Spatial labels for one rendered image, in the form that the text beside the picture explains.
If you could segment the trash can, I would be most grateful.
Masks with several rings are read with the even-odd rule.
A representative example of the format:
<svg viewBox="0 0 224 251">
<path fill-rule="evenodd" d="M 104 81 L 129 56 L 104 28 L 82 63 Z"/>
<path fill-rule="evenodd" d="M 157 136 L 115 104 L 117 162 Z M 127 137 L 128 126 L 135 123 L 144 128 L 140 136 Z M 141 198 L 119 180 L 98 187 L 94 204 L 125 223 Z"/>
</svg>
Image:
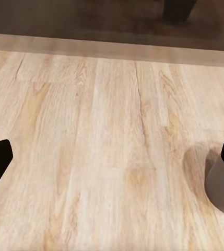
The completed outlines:
<svg viewBox="0 0 224 251">
<path fill-rule="evenodd" d="M 224 213 L 224 161 L 221 153 L 207 174 L 204 186 L 211 203 Z"/>
</svg>

